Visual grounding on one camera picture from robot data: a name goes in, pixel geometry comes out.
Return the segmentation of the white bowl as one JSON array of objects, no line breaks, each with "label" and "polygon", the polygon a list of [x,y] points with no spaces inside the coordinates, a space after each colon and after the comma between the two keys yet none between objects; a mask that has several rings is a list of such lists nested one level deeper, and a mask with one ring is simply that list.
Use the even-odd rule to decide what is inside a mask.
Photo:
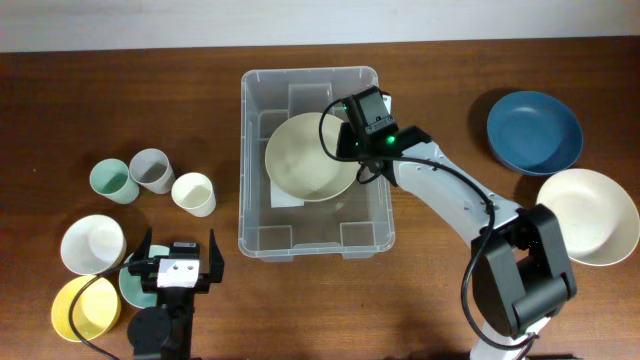
[{"label": "white bowl", "polygon": [[60,256],[64,266],[78,275],[111,269],[124,258],[127,241],[121,226],[106,215],[89,215],[64,233]]}]

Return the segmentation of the cream plate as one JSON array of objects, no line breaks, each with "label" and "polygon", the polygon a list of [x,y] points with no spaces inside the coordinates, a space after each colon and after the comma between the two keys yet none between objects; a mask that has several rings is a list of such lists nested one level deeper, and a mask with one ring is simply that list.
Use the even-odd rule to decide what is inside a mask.
[{"label": "cream plate", "polygon": [[293,116],[271,135],[265,151],[270,180],[285,193],[306,202],[332,199],[355,181],[359,165],[339,162],[334,153],[343,121],[310,112]]},{"label": "cream plate", "polygon": [[639,243],[639,212],[613,179],[588,169],[569,169],[548,178],[536,202],[557,217],[571,260],[611,266]]}]

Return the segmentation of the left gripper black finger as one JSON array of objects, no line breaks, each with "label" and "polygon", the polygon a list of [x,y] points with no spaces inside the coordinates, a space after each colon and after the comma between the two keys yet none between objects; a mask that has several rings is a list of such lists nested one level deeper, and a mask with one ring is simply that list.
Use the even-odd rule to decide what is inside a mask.
[{"label": "left gripper black finger", "polygon": [[149,257],[149,250],[152,243],[152,228],[149,227],[145,233],[144,239],[138,248],[133,252],[131,261],[139,261]]},{"label": "left gripper black finger", "polygon": [[216,243],[214,230],[209,232],[209,274],[210,283],[221,283],[224,276],[224,259]]}]

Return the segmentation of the cream cup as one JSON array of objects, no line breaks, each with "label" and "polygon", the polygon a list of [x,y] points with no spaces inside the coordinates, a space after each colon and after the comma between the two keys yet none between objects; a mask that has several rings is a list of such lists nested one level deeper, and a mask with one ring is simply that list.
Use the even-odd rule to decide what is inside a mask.
[{"label": "cream cup", "polygon": [[172,186],[171,197],[176,205],[195,217],[209,216],[217,204],[212,182],[197,172],[180,176]]}]

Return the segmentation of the mint green bowl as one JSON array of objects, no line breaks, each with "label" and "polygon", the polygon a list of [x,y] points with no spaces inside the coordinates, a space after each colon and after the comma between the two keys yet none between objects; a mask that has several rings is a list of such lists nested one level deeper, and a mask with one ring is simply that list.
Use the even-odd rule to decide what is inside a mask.
[{"label": "mint green bowl", "polygon": [[154,307],[157,302],[155,293],[145,293],[142,289],[141,277],[129,273],[129,269],[119,272],[119,288],[124,299],[136,308]]}]

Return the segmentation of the grey cup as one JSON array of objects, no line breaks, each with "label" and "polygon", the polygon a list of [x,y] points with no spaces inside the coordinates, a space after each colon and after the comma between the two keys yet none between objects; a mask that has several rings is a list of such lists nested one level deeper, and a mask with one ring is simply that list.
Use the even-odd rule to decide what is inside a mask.
[{"label": "grey cup", "polygon": [[169,158],[156,148],[138,152],[130,161],[129,172],[135,182],[155,194],[169,193],[175,182]]}]

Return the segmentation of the yellow bowl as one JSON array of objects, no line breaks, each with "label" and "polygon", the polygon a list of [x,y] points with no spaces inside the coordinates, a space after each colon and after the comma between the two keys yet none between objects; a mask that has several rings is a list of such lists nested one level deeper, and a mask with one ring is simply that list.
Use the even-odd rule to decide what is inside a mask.
[{"label": "yellow bowl", "polygon": [[[56,333],[67,341],[79,342],[69,324],[69,308],[78,291],[93,278],[93,275],[87,275],[69,281],[53,301],[51,323]],[[93,340],[116,324],[120,312],[121,301],[115,287],[101,278],[82,293],[74,307],[73,320],[80,334],[87,340]]]}]

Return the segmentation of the blue plate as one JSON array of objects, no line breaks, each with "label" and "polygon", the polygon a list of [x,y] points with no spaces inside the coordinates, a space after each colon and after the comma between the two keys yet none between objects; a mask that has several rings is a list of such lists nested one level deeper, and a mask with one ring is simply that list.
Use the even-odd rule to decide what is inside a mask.
[{"label": "blue plate", "polygon": [[516,91],[499,99],[488,114],[487,138],[500,163],[531,176],[571,167],[584,147],[575,113],[555,97],[536,91]]}]

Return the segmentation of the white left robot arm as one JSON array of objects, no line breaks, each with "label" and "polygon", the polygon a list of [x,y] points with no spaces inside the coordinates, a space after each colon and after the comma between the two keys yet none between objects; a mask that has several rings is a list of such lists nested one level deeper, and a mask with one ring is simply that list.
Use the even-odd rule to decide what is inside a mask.
[{"label": "white left robot arm", "polygon": [[156,296],[156,304],[134,316],[127,328],[136,359],[189,360],[195,296],[207,294],[220,283],[225,262],[209,231],[209,270],[200,270],[201,247],[193,242],[175,242],[166,255],[150,256],[152,231],[134,251],[128,272],[140,278],[142,291]]}]

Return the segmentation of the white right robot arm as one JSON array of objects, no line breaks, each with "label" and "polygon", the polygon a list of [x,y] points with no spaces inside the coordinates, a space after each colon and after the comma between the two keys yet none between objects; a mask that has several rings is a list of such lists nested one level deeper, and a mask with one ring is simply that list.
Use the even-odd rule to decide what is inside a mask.
[{"label": "white right robot arm", "polygon": [[370,86],[337,99],[347,119],[327,155],[414,195],[468,244],[460,299],[478,337],[470,358],[525,358],[577,293],[557,217],[544,205],[525,209],[502,198],[451,162],[427,133],[399,128],[387,97]]}]

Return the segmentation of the mint green cup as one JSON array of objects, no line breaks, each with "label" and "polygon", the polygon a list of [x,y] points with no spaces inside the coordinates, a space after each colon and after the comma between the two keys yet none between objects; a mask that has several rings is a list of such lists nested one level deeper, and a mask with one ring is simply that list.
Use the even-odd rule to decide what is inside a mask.
[{"label": "mint green cup", "polygon": [[89,183],[97,194],[118,204],[132,203],[140,192],[128,166],[114,158],[97,163],[90,172]]}]

